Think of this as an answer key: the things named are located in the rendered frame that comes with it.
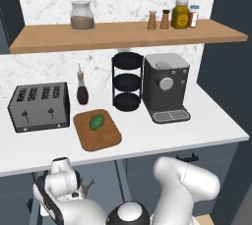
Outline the yellow jar with white lid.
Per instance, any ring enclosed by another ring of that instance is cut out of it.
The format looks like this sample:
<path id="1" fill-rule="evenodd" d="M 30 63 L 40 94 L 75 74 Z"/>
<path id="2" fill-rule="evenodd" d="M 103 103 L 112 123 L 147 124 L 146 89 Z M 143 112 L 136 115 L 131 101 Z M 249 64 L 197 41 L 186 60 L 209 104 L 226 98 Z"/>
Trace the yellow jar with white lid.
<path id="1" fill-rule="evenodd" d="M 172 10 L 171 26 L 175 29 L 187 28 L 189 19 L 188 0 L 176 0 Z"/>

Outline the wooden wall shelf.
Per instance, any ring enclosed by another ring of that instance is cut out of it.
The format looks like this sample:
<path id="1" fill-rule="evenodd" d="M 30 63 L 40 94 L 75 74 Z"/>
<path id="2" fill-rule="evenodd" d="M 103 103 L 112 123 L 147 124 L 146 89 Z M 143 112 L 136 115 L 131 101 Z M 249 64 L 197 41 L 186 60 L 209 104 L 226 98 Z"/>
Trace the wooden wall shelf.
<path id="1" fill-rule="evenodd" d="M 12 54 L 243 42 L 248 35 L 213 20 L 195 28 L 147 29 L 147 22 L 98 23 L 92 29 L 70 25 L 25 26 L 10 46 Z"/>

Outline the blue-grey drawer front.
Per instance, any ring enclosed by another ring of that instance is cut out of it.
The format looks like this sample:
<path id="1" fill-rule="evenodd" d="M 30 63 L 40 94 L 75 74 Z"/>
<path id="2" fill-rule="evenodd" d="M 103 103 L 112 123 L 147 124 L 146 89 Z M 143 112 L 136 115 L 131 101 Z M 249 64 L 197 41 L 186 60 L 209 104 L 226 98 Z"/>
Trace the blue-grey drawer front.
<path id="1" fill-rule="evenodd" d="M 160 186 L 154 177 L 153 167 L 161 156 L 189 157 L 195 153 L 199 160 L 190 163 L 216 174 L 223 183 L 236 149 L 237 143 L 230 143 L 126 158 L 123 165 L 131 198 L 142 203 L 149 214 L 154 212 L 160 196 Z"/>

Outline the dark brown sauce bottle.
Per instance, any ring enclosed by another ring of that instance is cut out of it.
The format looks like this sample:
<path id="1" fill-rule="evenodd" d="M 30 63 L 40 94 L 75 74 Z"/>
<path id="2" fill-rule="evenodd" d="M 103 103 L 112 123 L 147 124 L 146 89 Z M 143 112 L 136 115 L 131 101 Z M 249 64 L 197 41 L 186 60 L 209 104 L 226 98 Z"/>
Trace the dark brown sauce bottle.
<path id="1" fill-rule="evenodd" d="M 77 99 L 81 105 L 86 105 L 89 101 L 89 93 L 84 82 L 84 71 L 81 68 L 78 70 L 77 76 L 78 76 Z"/>

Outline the glass jar with brown contents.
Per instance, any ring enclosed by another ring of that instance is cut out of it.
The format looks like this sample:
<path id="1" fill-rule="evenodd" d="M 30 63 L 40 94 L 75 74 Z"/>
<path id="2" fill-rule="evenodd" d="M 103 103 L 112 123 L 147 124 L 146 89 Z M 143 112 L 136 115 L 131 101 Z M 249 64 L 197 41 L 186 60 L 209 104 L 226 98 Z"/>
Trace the glass jar with brown contents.
<path id="1" fill-rule="evenodd" d="M 91 29 L 95 27 L 90 1 L 79 0 L 72 2 L 71 27 L 73 29 Z"/>

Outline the brown shaker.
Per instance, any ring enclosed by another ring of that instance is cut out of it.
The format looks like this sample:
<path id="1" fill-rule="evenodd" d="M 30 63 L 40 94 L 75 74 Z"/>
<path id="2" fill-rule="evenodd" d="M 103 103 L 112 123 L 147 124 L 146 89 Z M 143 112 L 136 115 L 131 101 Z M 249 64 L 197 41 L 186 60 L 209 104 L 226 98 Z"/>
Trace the brown shaker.
<path id="1" fill-rule="evenodd" d="M 156 29 L 157 28 L 157 20 L 156 20 L 156 10 L 150 10 L 148 29 Z"/>
<path id="2" fill-rule="evenodd" d="M 162 18 L 161 18 L 161 22 L 160 22 L 160 27 L 162 29 L 168 29 L 169 28 L 168 15 L 169 15 L 168 10 L 163 10 L 162 11 Z"/>

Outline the wooden cutting board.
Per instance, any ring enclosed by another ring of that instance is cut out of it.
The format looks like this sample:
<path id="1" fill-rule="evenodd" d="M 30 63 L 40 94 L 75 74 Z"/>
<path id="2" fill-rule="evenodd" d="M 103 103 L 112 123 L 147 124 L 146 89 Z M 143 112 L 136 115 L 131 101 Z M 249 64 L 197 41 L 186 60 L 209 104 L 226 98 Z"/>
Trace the wooden cutting board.
<path id="1" fill-rule="evenodd" d="M 94 115 L 104 116 L 103 126 L 96 131 L 90 128 L 90 119 Z M 81 146 L 86 151 L 101 150 L 118 145 L 122 141 L 121 133 L 110 114 L 104 109 L 96 109 L 76 114 L 73 121 Z"/>

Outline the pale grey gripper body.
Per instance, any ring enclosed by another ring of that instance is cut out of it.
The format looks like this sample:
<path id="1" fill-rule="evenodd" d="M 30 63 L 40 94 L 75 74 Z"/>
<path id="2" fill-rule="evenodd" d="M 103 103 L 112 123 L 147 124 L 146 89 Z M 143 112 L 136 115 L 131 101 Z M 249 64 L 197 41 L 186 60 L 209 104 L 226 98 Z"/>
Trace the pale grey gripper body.
<path id="1" fill-rule="evenodd" d="M 87 185 L 81 184 L 81 186 L 73 193 L 70 194 L 70 199 L 84 199 L 90 187 L 95 183 L 94 180 L 91 180 Z"/>

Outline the red jar with blue lid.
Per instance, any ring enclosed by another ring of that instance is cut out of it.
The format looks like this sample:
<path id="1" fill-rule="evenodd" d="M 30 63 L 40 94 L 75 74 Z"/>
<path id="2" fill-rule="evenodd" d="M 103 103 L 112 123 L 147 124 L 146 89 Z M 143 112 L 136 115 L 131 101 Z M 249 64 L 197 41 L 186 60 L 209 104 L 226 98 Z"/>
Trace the red jar with blue lid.
<path id="1" fill-rule="evenodd" d="M 189 10 L 188 27 L 194 28 L 197 25 L 199 15 L 199 5 L 191 5 Z"/>

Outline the green broccoli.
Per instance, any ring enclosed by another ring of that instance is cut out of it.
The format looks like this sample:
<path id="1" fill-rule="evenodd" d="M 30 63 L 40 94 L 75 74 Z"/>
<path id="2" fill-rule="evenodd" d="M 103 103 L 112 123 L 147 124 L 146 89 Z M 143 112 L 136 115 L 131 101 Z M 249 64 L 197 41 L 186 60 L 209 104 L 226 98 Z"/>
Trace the green broccoli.
<path id="1" fill-rule="evenodd" d="M 94 115 L 90 119 L 90 128 L 94 131 L 98 130 L 104 124 L 104 116 L 103 115 Z"/>

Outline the grey four-slot toaster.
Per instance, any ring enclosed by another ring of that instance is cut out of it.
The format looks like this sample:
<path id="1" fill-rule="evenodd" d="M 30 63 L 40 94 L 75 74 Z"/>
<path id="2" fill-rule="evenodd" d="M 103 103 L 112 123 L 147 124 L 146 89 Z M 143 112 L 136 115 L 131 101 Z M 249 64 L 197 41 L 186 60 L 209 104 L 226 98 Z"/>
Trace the grey four-slot toaster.
<path id="1" fill-rule="evenodd" d="M 66 82 L 17 85 L 8 104 L 16 133 L 70 126 L 70 99 Z"/>

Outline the black three-tier stand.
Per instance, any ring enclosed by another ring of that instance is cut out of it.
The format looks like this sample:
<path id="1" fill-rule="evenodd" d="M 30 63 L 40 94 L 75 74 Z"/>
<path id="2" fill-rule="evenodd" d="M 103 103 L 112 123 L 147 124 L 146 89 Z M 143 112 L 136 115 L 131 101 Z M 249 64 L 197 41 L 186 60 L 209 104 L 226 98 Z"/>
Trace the black three-tier stand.
<path id="1" fill-rule="evenodd" d="M 144 57 L 120 52 L 111 58 L 112 105 L 123 112 L 135 111 L 141 103 Z"/>

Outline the blue-grey cupboard door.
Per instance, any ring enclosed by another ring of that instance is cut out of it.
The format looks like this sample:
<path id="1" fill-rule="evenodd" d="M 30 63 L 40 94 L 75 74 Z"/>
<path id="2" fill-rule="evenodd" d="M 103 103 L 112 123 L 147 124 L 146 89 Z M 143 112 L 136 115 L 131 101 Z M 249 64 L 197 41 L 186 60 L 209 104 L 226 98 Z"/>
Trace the blue-grey cupboard door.
<path id="1" fill-rule="evenodd" d="M 96 201 L 106 213 L 122 202 L 113 161 L 76 166 L 83 184 L 91 180 L 87 198 Z M 0 225 L 29 225 L 28 202 L 33 198 L 32 174 L 0 177 Z"/>

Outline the grey coffee machine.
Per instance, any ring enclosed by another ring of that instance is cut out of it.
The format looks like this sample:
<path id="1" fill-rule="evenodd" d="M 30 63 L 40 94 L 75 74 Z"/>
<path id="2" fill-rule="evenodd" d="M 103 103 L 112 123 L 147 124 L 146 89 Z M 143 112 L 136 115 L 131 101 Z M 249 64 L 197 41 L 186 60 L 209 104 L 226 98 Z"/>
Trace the grey coffee machine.
<path id="1" fill-rule="evenodd" d="M 145 57 L 142 99 L 155 123 L 183 122 L 191 118 L 183 106 L 189 68 L 176 53 Z"/>

